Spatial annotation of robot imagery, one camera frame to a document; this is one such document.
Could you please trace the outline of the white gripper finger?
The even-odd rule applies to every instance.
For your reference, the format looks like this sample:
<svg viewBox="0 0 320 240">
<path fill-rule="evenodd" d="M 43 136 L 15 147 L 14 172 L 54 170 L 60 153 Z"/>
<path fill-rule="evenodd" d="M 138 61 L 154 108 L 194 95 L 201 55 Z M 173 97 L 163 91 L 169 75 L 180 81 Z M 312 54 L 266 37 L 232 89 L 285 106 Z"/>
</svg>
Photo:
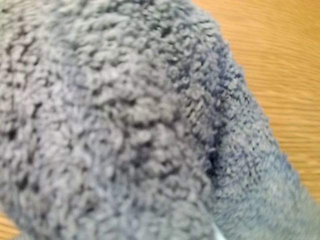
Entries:
<svg viewBox="0 0 320 240">
<path fill-rule="evenodd" d="M 214 240 L 225 240 L 225 236 L 222 234 L 220 229 L 213 224 L 213 229 L 214 229 Z"/>
</svg>

